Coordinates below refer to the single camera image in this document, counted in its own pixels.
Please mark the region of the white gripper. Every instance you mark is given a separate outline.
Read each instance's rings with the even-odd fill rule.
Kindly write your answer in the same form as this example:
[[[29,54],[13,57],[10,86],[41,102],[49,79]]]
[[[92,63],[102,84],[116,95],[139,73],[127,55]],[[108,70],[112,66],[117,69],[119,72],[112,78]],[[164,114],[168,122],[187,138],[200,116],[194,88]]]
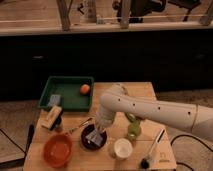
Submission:
[[[99,131],[104,131],[114,123],[114,113],[97,113],[95,117],[95,125]]]

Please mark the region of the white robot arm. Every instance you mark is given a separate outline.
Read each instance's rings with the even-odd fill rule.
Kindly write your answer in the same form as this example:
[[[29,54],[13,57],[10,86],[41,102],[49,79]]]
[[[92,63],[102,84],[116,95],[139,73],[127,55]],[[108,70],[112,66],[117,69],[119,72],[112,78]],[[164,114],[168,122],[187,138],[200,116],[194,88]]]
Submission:
[[[213,142],[213,108],[131,97],[122,84],[113,84],[99,98],[96,123],[101,128],[110,127],[117,112],[159,122]]]

